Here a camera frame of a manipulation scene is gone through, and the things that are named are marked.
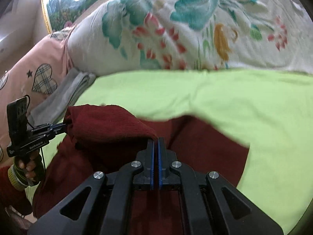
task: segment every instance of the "light green fabric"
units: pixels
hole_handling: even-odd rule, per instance
[[[154,120],[192,114],[250,145],[237,188],[285,234],[313,197],[310,76],[252,70],[128,72],[97,79],[76,105],[87,103],[120,105]],[[46,157],[53,155],[60,140],[45,147]]]

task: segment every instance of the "star print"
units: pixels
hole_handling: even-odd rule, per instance
[[[28,73],[26,73],[27,74],[27,78],[29,78],[29,77],[32,77],[32,71],[28,71]]]

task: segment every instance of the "metal screw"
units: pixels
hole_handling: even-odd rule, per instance
[[[209,173],[209,177],[212,178],[212,179],[217,179],[219,177],[219,174],[216,171],[211,171]]]
[[[97,171],[97,172],[94,173],[94,178],[95,179],[101,179],[101,178],[103,178],[103,176],[104,176],[104,174],[103,174],[102,171]]]
[[[137,168],[141,165],[141,162],[140,161],[133,161],[131,162],[131,166],[134,167],[134,168]]]
[[[179,162],[179,161],[174,161],[174,162],[172,162],[172,166],[173,166],[174,168],[179,168],[179,167],[182,166],[182,163]]]

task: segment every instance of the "gray towel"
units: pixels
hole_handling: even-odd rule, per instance
[[[28,121],[34,126],[57,123],[64,116],[67,107],[75,104],[80,95],[93,84],[95,78],[92,73],[79,72],[72,68],[60,86],[30,112]]]

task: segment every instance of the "pink fabric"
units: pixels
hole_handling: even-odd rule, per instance
[[[7,104],[29,95],[29,112],[60,85],[73,67],[67,51],[72,29],[44,37],[11,70],[0,76],[0,147],[6,152],[10,143]]]

